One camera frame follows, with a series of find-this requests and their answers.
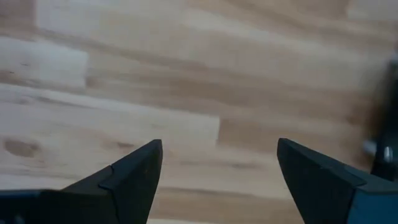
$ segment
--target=metal object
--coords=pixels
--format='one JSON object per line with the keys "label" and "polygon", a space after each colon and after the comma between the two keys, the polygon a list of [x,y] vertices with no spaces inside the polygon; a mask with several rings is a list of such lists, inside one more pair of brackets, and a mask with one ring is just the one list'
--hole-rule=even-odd
{"label": "metal object", "polygon": [[63,190],[0,191],[0,223],[145,224],[162,165],[153,140]]}
{"label": "metal object", "polygon": [[392,162],[394,158],[394,153],[391,149],[391,147],[387,146],[384,148],[384,161],[385,162]]}
{"label": "metal object", "polygon": [[380,131],[372,141],[365,141],[365,152],[375,156],[371,173],[383,179],[398,181],[398,55],[391,60],[388,74],[394,79]]}
{"label": "metal object", "polygon": [[398,223],[397,183],[288,139],[279,140],[277,156],[306,224]]}

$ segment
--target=wood grain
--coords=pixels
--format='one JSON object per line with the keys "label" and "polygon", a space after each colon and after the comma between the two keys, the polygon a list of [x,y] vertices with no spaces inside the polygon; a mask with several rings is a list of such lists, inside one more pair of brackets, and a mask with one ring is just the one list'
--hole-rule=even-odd
{"label": "wood grain", "polygon": [[364,21],[397,22],[396,9],[398,2],[393,0],[352,0],[349,3],[347,14],[349,18]]}
{"label": "wood grain", "polygon": [[0,188],[61,189],[161,138],[148,223],[302,223],[279,138],[371,165],[398,30],[358,2],[0,0]]}

